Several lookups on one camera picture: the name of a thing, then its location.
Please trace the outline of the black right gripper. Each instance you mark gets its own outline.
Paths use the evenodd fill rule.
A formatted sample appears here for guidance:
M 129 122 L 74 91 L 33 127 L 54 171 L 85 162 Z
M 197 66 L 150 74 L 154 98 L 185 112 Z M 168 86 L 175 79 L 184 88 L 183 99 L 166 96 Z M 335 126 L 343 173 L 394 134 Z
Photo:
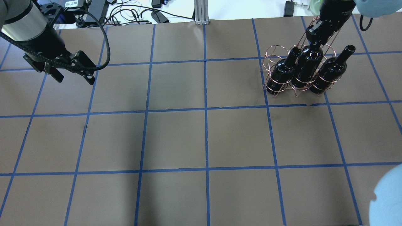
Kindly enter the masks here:
M 355 7 L 353 0 L 323 0 L 319 19 L 306 29 L 307 40 L 311 44 L 326 44 L 350 18 Z

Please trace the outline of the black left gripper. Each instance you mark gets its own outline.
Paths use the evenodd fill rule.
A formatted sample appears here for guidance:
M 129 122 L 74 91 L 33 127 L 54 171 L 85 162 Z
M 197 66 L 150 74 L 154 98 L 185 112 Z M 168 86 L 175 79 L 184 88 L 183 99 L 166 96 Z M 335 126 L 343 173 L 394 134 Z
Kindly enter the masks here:
M 71 73 L 77 73 L 84 77 L 89 85 L 94 85 L 96 78 L 94 72 L 96 65 L 86 55 L 84 51 L 76 53 L 64 53 L 51 59 L 40 54 L 25 53 L 23 59 L 38 73 L 51 75 L 58 83 L 62 83 L 64 75 L 59 69 L 67 70 Z

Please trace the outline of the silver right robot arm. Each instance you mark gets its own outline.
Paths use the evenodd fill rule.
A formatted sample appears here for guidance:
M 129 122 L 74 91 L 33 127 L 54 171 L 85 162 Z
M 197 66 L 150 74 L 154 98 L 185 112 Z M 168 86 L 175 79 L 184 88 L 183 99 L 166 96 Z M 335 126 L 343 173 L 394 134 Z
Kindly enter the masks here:
M 363 65 L 352 65 L 356 82 L 346 91 L 346 102 L 325 103 L 313 109 L 326 109 L 338 145 L 341 163 L 323 164 L 303 169 L 303 176 L 313 173 L 308 184 L 312 203 L 303 208 L 312 225 L 401 225 L 401 48 L 397 51 L 370 52 L 366 41 L 376 47 L 381 43 L 401 44 L 401 14 L 386 12 L 397 23 L 390 31 L 374 28 L 364 35 L 351 17 L 362 44 Z

